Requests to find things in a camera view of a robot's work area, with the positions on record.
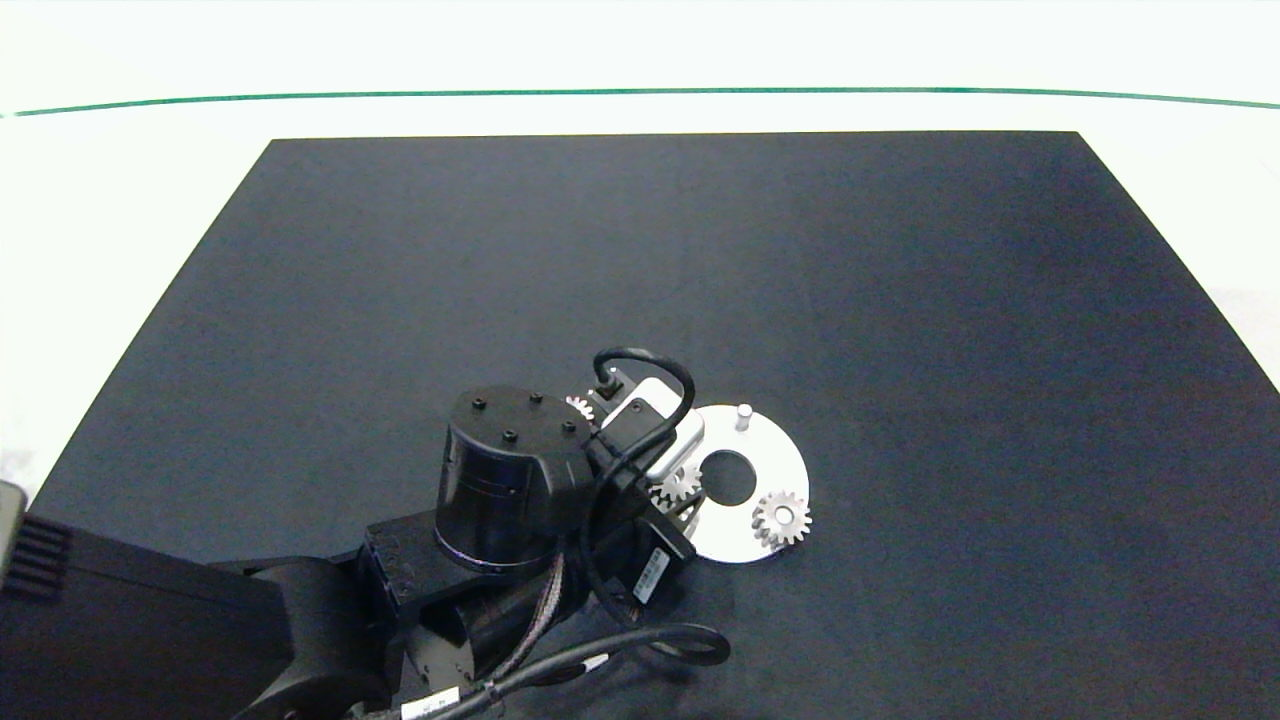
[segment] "gear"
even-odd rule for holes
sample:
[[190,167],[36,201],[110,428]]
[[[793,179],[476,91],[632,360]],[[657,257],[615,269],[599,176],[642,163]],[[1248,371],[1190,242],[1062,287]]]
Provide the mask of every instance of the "gear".
[[669,507],[698,492],[698,488],[703,487],[699,482],[701,477],[700,470],[677,468],[675,473],[667,475],[654,487],[654,495],[658,500],[666,501]]
[[809,503],[794,492],[771,492],[751,511],[755,537],[772,550],[801,542],[812,523]]
[[576,409],[579,413],[581,413],[582,416],[586,418],[586,420],[589,423],[594,423],[595,421],[595,407],[593,407],[591,404],[588,402],[586,400],[582,400],[581,397],[577,397],[576,395],[571,395],[571,396],[568,396],[568,397],[564,398],[564,402],[568,402],[570,405],[572,405],[573,409]]

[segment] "metal disc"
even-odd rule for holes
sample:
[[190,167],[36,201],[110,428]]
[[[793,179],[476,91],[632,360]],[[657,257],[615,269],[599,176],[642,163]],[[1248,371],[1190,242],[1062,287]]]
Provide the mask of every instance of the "metal disc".
[[751,529],[751,510],[774,491],[809,500],[809,473],[800,451],[782,428],[748,405],[709,405],[696,413],[703,416],[705,434],[684,462],[686,471],[701,469],[716,452],[733,452],[751,465],[755,491],[739,505],[705,498],[689,539],[698,555],[719,562],[751,562],[773,555],[776,551]]

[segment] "label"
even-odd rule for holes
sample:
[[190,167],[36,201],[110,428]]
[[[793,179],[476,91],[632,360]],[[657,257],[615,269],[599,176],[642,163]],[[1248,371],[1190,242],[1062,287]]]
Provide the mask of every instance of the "label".
[[457,685],[452,688],[445,688],[438,693],[429,694],[426,697],[420,697],[413,702],[406,702],[401,706],[401,717],[403,720],[419,720],[420,717],[426,717],[429,714],[435,712],[442,707],[448,707],[454,702],[461,700]]
[[640,579],[636,580],[636,587],[631,591],[631,594],[648,605],[649,597],[653,596],[653,588],[658,587],[658,580],[662,579],[667,565],[671,565],[671,556],[663,552],[660,547],[653,548],[653,555],[649,556],[649,562],[645,562],[644,570],[640,573]]

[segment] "black cable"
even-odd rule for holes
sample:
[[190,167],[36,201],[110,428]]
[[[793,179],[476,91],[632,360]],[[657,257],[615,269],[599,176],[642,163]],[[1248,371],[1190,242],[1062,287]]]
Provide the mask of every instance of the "black cable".
[[[617,457],[614,457],[613,462],[609,464],[609,468],[604,471],[604,474],[600,477],[600,480],[596,483],[595,489],[591,491],[591,498],[586,503],[586,516],[582,519],[582,527],[579,530],[577,551],[582,564],[584,574],[586,575],[586,582],[591,587],[591,592],[595,594],[595,598],[600,602],[600,606],[604,607],[604,611],[608,612],[609,616],[618,625],[634,630],[640,628],[641,625],[637,620],[635,620],[631,616],[632,609],[626,607],[620,600],[614,598],[613,594],[609,593],[608,588],[604,585],[604,578],[600,575],[600,570],[599,568],[595,566],[595,562],[593,560],[591,516],[595,512],[595,505],[596,502],[599,502],[600,493],[603,492],[607,484],[612,483],[613,477],[618,474],[618,471],[622,470],[622,468],[632,464],[637,457],[640,457],[645,452],[653,450],[663,441],[666,441],[667,437],[675,432],[676,425],[678,425],[680,421],[684,420],[686,415],[689,415],[689,411],[694,406],[694,396],[696,389],[694,387],[694,378],[689,373],[687,368],[685,368],[684,365],[681,365],[680,363],[677,363],[671,357],[666,357],[663,355],[658,355],[657,352],[652,352],[649,350],[644,350],[640,347],[611,347],[608,350],[602,350],[600,352],[595,354],[595,359],[593,360],[593,366],[595,369],[595,377],[600,382],[602,388],[605,388],[611,383],[616,382],[609,374],[607,368],[607,364],[612,360],[636,360],[640,363],[646,363],[649,365],[655,365],[671,373],[671,375],[676,378],[676,380],[681,386],[680,405],[676,406],[675,413],[672,413],[671,416],[663,419],[662,423],[658,423],[658,425],[655,425],[652,430],[645,433],[643,437],[640,437],[640,439],[637,439],[626,450],[623,450]],[[621,491],[628,488],[631,483],[634,483],[636,479],[637,478],[632,478],[628,483],[625,483]],[[710,628],[704,628],[704,629],[716,633],[716,630],[710,630]],[[723,646],[728,648],[728,639],[726,639],[724,635],[716,633],[716,637],[718,638],[719,643],[723,643]],[[677,647],[666,642],[652,643],[650,647],[657,652],[660,652],[669,657],[675,657],[676,660],[680,660],[682,662],[689,662],[691,665],[717,665],[719,662],[723,662],[724,659],[728,657],[727,651],[723,656],[721,656],[714,650],[707,650],[707,648],[690,650],[690,648]]]
[[591,657],[613,655],[628,647],[667,642],[705,644],[708,652],[717,653],[721,661],[727,659],[730,653],[728,641],[710,628],[689,624],[649,625],[553,652],[500,680],[486,683],[483,689],[468,694],[449,707],[428,715],[428,717],[430,720],[471,717],[497,705],[506,696],[535,685],[543,679],[557,676],[568,669],[581,666],[585,660]]
[[552,568],[547,577],[547,584],[543,587],[541,594],[538,597],[538,605],[534,607],[534,615],[529,619],[529,628],[525,630],[525,635],[520,638],[516,644],[516,650],[511,651],[511,655],[502,661],[493,673],[489,674],[490,680],[498,680],[507,674],[509,674],[520,664],[529,657],[532,652],[534,644],[538,643],[538,638],[543,637],[547,630],[552,626],[552,620],[556,619],[556,611],[559,610],[561,596],[563,594],[564,583],[564,555],[567,552],[567,543],[564,538],[559,538],[556,543],[556,559],[552,560]]

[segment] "hole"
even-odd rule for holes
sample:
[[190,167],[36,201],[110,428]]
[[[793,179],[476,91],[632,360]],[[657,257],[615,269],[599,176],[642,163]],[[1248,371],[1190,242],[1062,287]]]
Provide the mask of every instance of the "hole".
[[712,452],[699,469],[703,471],[703,491],[712,502],[742,505],[755,495],[755,470],[746,457],[731,450]]

